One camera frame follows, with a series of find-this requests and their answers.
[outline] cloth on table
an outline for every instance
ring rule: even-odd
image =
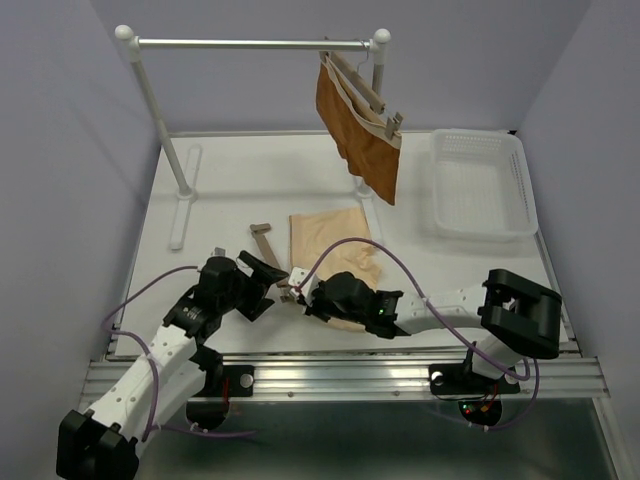
[[[347,161],[349,173],[362,177],[380,198],[395,205],[402,137],[385,136],[386,124],[348,85],[338,68],[322,57],[316,109]]]
[[[291,267],[310,269],[320,255],[346,237],[371,238],[361,207],[311,215],[291,215]],[[335,273],[351,272],[370,288],[376,289],[380,267],[373,261],[374,247],[349,242],[335,248],[320,264],[316,275],[326,280]]]

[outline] light purple wall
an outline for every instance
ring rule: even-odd
[[[520,135],[580,345],[640,459],[640,2],[596,0]]]
[[[408,128],[518,128],[589,4],[91,1],[109,32],[128,23],[148,38],[350,39],[388,28],[393,45],[383,94]],[[170,130],[323,128],[313,52],[153,51],[143,58]]]
[[[0,65],[0,477],[52,478],[158,147],[87,0],[4,2]]]

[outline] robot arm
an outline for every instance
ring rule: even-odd
[[[206,382],[222,373],[222,356],[204,343],[220,328],[222,316],[238,310],[253,322],[274,302],[269,287],[285,279],[247,252],[249,277],[226,257],[211,257],[190,288],[169,311],[149,344],[125,375],[87,411],[71,411],[60,424],[56,472],[69,480],[129,480],[157,430]],[[155,365],[155,380],[150,360]]]
[[[211,257],[200,270],[198,284],[166,315],[149,344],[157,380],[150,359],[142,355],[87,411],[71,411],[64,418],[58,436],[59,476],[132,479],[140,456],[157,433],[149,419],[155,425],[164,424],[205,385],[219,383],[222,355],[207,348],[205,341],[231,310],[255,321],[274,303],[265,298],[269,287],[289,276],[247,252],[241,252],[239,259],[253,269],[251,276],[229,258]],[[356,322],[389,339],[443,328],[424,299],[415,294],[374,291],[349,272],[326,281],[314,276],[300,287],[308,273],[294,268],[289,277],[292,293],[306,315]],[[511,272],[492,270],[482,285],[435,295],[430,302],[454,328],[489,330],[491,335],[477,348],[507,366],[524,356],[558,356],[561,297]],[[437,379],[433,371],[440,374]],[[498,384],[501,393],[519,391],[517,385],[504,382],[501,370],[471,350],[462,364],[431,365],[430,376],[435,395],[475,395]]]
[[[416,294],[374,291],[349,272],[326,281],[314,275],[303,282],[308,275],[308,270],[294,268],[289,278],[306,315],[360,323],[382,338],[444,328]],[[491,334],[477,348],[507,367],[524,357],[550,359],[559,354],[562,297],[512,272],[491,270],[482,285],[433,295],[429,301],[453,328],[488,330]],[[474,352],[465,368],[468,375],[463,383],[473,375],[489,380],[504,375]]]

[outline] plastic tray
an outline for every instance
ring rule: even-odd
[[[508,241],[538,230],[522,142],[480,130],[436,130],[435,222],[441,234]]]

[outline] white platform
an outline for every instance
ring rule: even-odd
[[[395,207],[375,198],[385,244],[414,272],[427,293],[480,283],[492,268],[506,268],[549,285],[533,238],[514,243],[472,243],[438,237],[433,225],[429,134],[403,135]],[[137,291],[164,271],[202,264],[214,247],[235,257],[245,249],[260,257],[249,232],[252,223],[268,222],[268,238],[283,266],[289,268],[288,216],[352,207],[359,204],[346,164],[328,135],[266,135],[178,138],[175,148],[186,162],[194,144],[202,146],[202,162],[183,250],[169,249],[176,208],[176,183],[161,152],[130,291]],[[410,290],[402,272],[381,253],[381,289]],[[147,341],[167,311],[197,274],[181,272],[162,281],[133,302],[122,319],[123,330]],[[277,290],[270,297],[277,299]],[[221,353],[274,353],[418,349],[457,346],[445,331],[384,340],[370,334],[332,329],[300,314],[300,307],[276,303],[255,323],[237,313],[223,318],[222,328],[207,345]],[[465,330],[471,340],[485,333]],[[564,329],[561,342],[567,341]],[[120,337],[116,355],[137,355],[138,346]]]

